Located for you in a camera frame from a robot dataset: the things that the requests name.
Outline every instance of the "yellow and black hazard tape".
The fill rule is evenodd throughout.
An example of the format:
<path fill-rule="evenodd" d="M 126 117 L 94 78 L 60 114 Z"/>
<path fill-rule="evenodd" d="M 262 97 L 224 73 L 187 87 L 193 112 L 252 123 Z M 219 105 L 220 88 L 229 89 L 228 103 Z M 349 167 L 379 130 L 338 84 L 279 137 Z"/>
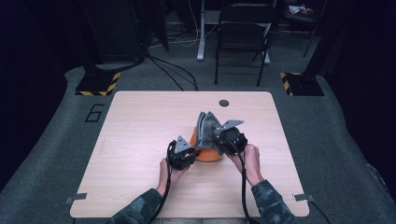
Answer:
<path fill-rule="evenodd" d="M 107 91 L 76 91 L 76 95 L 85 95 L 85 96 L 94 96 L 94 95 L 110 95 L 113 92 L 114 88 L 116 88 L 117 81 L 120 78 L 120 73 L 114 75 L 110 86 Z"/>
<path fill-rule="evenodd" d="M 301 73 L 280 73 L 280 77 L 282 78 L 283 87 L 285 88 L 286 94 L 287 95 L 293 95 L 293 92 L 291 91 L 290 84 L 289 84 L 288 79 L 287 79 L 287 75 L 300 76 Z"/>

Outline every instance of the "hand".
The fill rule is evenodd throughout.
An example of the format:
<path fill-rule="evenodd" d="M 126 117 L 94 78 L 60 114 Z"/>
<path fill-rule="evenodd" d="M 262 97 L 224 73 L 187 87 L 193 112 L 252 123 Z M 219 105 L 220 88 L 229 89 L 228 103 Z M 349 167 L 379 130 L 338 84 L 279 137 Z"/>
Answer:
<path fill-rule="evenodd" d="M 163 158 L 163 160 L 160 162 L 160 180 L 158 183 L 157 191 L 163 196 L 165 194 L 166 190 L 166 181 L 168 179 L 168 163 L 166 162 L 166 159 Z M 175 184 L 177 184 L 178 180 L 190 169 L 190 166 L 184 168 L 183 170 L 173 170 L 171 174 L 171 186 L 172 188 Z"/>
<path fill-rule="evenodd" d="M 235 164 L 236 168 L 242 173 L 242 162 L 238 155 L 228 155 L 227 157 Z M 241 157 L 245 158 L 245 169 L 247 170 L 247 181 L 251 187 L 264 180 L 260 171 L 260 152 L 259 149 L 251 144 L 245 146 Z"/>

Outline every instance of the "black base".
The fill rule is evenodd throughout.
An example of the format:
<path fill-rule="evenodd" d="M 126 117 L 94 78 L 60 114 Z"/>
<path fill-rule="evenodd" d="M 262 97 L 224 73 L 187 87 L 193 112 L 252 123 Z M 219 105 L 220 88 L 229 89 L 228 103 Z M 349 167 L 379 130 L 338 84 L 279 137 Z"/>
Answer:
<path fill-rule="evenodd" d="M 117 73 L 118 72 L 104 72 L 98 73 L 95 76 L 85 74 L 76 87 L 76 91 L 108 91 Z"/>
<path fill-rule="evenodd" d="M 288 95 L 324 96 L 315 78 L 304 81 L 300 73 L 281 73 L 280 76 Z"/>

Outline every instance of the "camouflage sleeve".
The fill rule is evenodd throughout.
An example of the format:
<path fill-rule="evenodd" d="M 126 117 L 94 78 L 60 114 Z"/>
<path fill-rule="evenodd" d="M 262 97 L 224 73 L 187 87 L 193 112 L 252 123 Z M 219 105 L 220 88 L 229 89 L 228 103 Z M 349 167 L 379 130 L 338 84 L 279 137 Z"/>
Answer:
<path fill-rule="evenodd" d="M 283 202 L 282 196 L 267 180 L 251 188 L 259 208 L 262 223 L 298 223 L 297 218 Z"/>
<path fill-rule="evenodd" d="M 149 223 L 157 207 L 160 205 L 162 198 L 156 189 L 149 189 L 126 207 L 122 208 L 106 224 Z"/>

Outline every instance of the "person's left hand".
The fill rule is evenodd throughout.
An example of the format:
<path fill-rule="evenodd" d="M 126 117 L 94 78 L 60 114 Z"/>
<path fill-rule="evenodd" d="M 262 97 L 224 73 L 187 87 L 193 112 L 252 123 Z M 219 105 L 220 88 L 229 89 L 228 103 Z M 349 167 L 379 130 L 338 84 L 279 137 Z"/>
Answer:
<path fill-rule="evenodd" d="M 166 158 L 160 162 L 160 180 L 158 183 L 157 191 L 163 196 L 166 189 L 166 181 L 168 179 L 168 163 Z M 171 174 L 171 188 L 177 184 L 178 180 L 190 169 L 190 166 L 184 168 L 183 170 L 173 170 Z"/>

